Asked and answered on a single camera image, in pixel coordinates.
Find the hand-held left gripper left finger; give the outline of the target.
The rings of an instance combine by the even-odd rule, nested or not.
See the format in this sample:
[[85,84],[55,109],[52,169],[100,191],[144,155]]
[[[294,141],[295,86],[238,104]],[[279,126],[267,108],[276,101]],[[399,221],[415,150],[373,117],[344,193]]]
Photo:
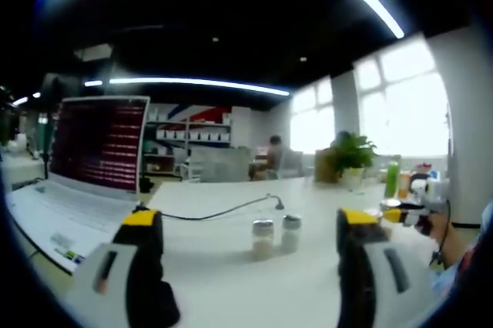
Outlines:
[[111,241],[76,267],[69,312],[81,327],[154,327],[163,322],[159,296],[163,225],[157,210],[136,209]]

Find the person's right hand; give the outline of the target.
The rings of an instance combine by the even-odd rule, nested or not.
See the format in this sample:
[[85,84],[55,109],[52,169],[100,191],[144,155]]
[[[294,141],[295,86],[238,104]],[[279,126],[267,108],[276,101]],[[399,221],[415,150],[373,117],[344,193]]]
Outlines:
[[446,213],[429,213],[421,219],[422,225],[415,226],[415,229],[422,235],[431,237],[442,246],[455,241],[456,234]]

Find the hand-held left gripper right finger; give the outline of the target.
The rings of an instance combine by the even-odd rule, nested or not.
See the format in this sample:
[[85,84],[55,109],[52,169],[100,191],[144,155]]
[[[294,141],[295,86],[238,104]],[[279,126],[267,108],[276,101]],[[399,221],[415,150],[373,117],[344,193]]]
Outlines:
[[377,218],[337,211],[339,327],[423,327],[438,303],[431,271],[389,240]]

